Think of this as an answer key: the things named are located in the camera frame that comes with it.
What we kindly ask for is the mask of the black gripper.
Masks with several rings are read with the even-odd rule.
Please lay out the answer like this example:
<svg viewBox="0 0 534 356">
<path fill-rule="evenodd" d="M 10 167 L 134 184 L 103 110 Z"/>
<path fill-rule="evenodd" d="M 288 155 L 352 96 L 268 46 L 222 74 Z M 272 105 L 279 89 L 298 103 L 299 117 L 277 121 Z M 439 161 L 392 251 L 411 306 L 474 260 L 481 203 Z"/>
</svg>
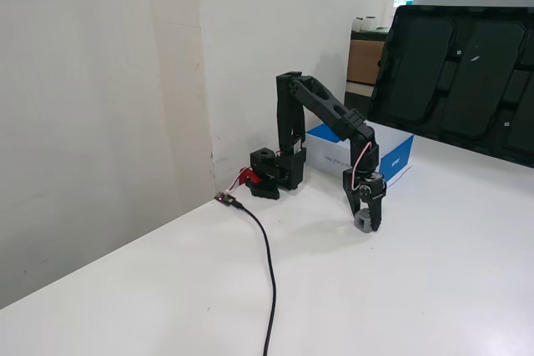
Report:
<svg viewBox="0 0 534 356">
<path fill-rule="evenodd" d="M 363 199 L 368 205 L 371 230 L 376 232 L 379 229 L 382 220 L 382 197 L 385 196 L 386 188 L 384 176 L 376 171 L 346 169 L 343 172 L 343 189 L 356 227 L 362 226 L 358 212 Z"/>
</svg>

